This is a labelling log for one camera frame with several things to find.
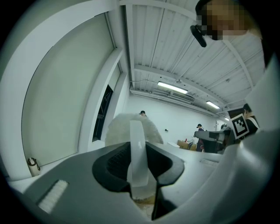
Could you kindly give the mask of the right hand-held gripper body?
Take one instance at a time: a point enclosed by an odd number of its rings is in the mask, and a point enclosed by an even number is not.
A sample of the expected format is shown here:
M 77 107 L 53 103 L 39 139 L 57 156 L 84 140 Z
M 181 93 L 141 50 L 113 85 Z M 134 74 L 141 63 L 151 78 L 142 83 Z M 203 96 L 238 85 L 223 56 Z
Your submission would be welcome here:
M 223 127 L 219 132 L 217 151 L 225 151 L 226 147 L 238 144 L 241 138 L 249 133 L 249 128 L 243 114 L 229 120 L 229 126 Z

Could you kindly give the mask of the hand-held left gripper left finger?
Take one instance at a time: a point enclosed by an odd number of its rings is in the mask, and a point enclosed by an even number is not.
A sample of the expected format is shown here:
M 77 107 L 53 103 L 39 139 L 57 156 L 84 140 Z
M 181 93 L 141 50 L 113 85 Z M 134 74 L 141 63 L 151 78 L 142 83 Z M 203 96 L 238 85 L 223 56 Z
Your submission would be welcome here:
M 127 169 L 130 144 L 67 158 L 43 175 L 9 182 L 42 224 L 150 224 L 133 202 Z

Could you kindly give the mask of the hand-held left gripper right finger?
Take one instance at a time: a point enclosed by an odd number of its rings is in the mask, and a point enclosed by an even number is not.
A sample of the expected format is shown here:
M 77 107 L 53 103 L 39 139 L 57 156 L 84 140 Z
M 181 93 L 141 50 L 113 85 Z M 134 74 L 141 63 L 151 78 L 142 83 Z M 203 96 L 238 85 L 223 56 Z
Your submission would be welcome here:
M 147 143 L 157 180 L 154 221 L 236 221 L 266 189 L 280 154 L 279 130 L 261 131 L 223 154 Z

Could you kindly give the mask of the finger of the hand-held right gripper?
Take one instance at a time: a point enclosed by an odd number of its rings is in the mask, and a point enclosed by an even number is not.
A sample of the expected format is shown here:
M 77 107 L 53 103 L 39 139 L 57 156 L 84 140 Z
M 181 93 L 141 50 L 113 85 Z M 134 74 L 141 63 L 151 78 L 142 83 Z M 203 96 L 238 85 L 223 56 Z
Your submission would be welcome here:
M 217 131 L 196 131 L 195 137 L 202 140 L 218 140 L 219 132 Z

